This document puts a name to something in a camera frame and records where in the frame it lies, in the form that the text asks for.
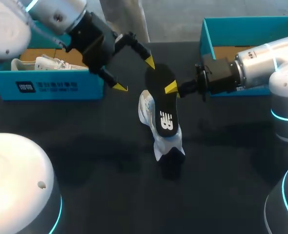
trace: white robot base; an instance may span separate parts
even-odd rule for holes
[[[0,234],[61,234],[64,208],[52,164],[33,141],[0,134]]]
[[[288,171],[267,197],[264,220],[269,234],[288,234]]]

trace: new balance logo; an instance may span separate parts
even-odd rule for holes
[[[160,116],[160,121],[162,123],[163,129],[168,129],[170,131],[173,130],[173,122],[171,121],[172,115],[160,111]]]

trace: gray floor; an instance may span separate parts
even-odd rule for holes
[[[99,0],[89,10],[103,17]],[[152,42],[195,41],[204,17],[288,16],[288,0],[142,0]]]

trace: shoe sole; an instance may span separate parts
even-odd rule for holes
[[[146,121],[146,119],[144,118],[144,116],[143,116],[143,114],[142,114],[142,111],[141,111],[141,108],[140,108],[140,104],[141,104],[141,99],[140,99],[139,105],[138,105],[138,113],[139,113],[140,122],[141,122],[142,124],[145,124],[146,126],[148,126],[148,127],[150,128],[148,122]],[[183,148],[181,148],[180,151],[181,151],[182,154],[185,155],[185,152],[184,152]],[[156,144],[156,140],[154,140],[154,154],[155,154],[155,158],[156,158],[157,161],[159,161],[160,158],[163,156],[163,154],[162,154],[162,153],[159,151],[159,149],[158,149],[158,146],[157,146],[157,144]]]

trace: shoelace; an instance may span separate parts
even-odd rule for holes
[[[58,63],[58,66],[56,68],[57,70],[60,69],[61,67],[71,68],[71,65],[68,62],[65,62],[64,60],[60,60],[58,58],[51,58],[50,56],[47,55],[42,55],[42,57],[57,62]]]

